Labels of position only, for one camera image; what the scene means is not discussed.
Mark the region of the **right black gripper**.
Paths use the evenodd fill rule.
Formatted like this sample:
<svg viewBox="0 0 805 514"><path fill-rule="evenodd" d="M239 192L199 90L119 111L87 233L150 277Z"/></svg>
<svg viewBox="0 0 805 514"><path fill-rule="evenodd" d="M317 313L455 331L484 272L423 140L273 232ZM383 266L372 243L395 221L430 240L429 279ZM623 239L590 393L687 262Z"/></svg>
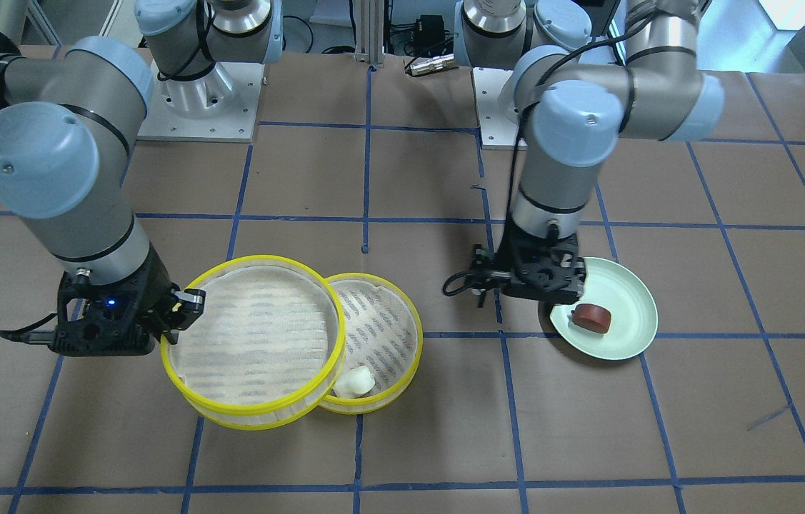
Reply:
<svg viewBox="0 0 805 514"><path fill-rule="evenodd" d="M206 291L178 290L155 248L130 276L95 286L64 273L50 351L63 356L144 356L164 336L176 345L205 312Z"/></svg>

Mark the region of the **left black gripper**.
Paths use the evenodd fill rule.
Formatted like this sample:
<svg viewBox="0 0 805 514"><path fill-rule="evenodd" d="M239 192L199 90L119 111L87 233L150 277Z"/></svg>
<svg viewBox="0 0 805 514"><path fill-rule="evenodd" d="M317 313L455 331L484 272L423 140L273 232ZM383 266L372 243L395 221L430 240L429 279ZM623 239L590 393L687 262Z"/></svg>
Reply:
<svg viewBox="0 0 805 514"><path fill-rule="evenodd" d="M508 218L496 253L474 245L466 288L476 293L477 308L484 308L491 289L542 303L579 302L587 267L579 253L578 235L562 238L556 226L543 232L536 237Z"/></svg>

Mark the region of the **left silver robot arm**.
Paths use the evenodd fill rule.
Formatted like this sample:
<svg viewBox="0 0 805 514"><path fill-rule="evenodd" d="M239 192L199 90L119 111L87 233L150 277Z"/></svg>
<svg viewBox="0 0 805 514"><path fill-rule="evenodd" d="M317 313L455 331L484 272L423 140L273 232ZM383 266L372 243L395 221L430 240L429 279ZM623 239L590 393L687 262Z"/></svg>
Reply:
<svg viewBox="0 0 805 514"><path fill-rule="evenodd" d="M571 1L460 1L454 58L474 69L509 69L504 102L516 112L502 241L473 248L469 269L450 276L461 291L549 305L581 299L583 211L604 161L621 138L694 142L719 122L720 81L697 68L699 1L630 1L624 33L566 43L557 29L587 29Z"/></svg>

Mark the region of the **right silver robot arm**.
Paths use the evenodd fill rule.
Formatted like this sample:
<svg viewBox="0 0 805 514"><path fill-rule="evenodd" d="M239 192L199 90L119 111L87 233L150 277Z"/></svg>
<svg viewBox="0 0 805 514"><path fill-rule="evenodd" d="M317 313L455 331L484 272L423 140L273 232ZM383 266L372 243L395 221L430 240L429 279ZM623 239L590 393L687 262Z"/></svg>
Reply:
<svg viewBox="0 0 805 514"><path fill-rule="evenodd" d="M119 188L155 84L184 114L216 111L222 63L274 63L279 1L138 1L156 71L108 36L60 61L22 56L26 1L0 1L0 202L64 268L56 308L1 338L63 356L143 356L176 344L206 293L177 286Z"/></svg>

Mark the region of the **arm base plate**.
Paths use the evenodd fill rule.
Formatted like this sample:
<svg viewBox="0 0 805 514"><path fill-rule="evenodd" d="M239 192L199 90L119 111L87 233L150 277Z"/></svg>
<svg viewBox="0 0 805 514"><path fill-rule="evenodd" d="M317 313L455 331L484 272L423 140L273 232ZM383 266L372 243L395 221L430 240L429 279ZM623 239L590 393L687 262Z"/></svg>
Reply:
<svg viewBox="0 0 805 514"><path fill-rule="evenodd" d="M519 114L514 110L512 74L509 69L473 68L475 111L484 149L514 144Z"/></svg>
<svg viewBox="0 0 805 514"><path fill-rule="evenodd" d="M251 143L265 65L216 63L194 81L155 79L138 140Z"/></svg>

